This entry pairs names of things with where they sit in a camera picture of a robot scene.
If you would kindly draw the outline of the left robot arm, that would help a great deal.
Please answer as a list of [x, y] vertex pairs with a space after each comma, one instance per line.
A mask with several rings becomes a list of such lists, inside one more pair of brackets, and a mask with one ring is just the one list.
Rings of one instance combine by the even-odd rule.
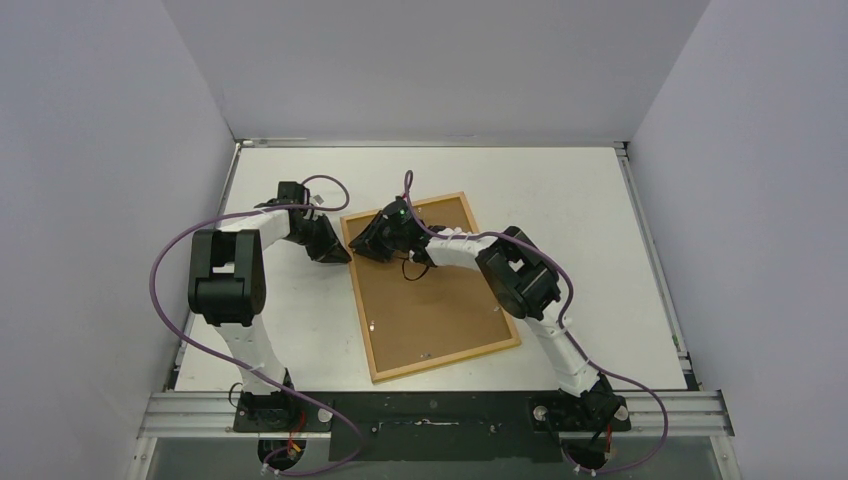
[[287, 431], [304, 418], [288, 369], [277, 358], [262, 319], [267, 300], [263, 253], [278, 241], [305, 249], [320, 264], [347, 264], [326, 209], [306, 182], [281, 181], [275, 197], [234, 223], [193, 233], [188, 303], [224, 339], [242, 375], [239, 418]]

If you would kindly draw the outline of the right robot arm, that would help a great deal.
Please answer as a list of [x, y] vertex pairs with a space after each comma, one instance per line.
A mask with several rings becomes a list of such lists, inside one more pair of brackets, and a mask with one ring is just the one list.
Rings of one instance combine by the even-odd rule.
[[379, 210], [349, 246], [375, 261], [387, 262], [402, 254], [427, 268], [459, 267], [480, 273], [501, 309], [526, 321], [538, 339], [558, 391], [569, 395], [568, 421], [588, 431], [629, 428], [625, 399], [580, 351], [565, 317], [556, 313], [565, 301], [559, 271], [520, 228], [471, 233], [426, 225], [399, 196]]

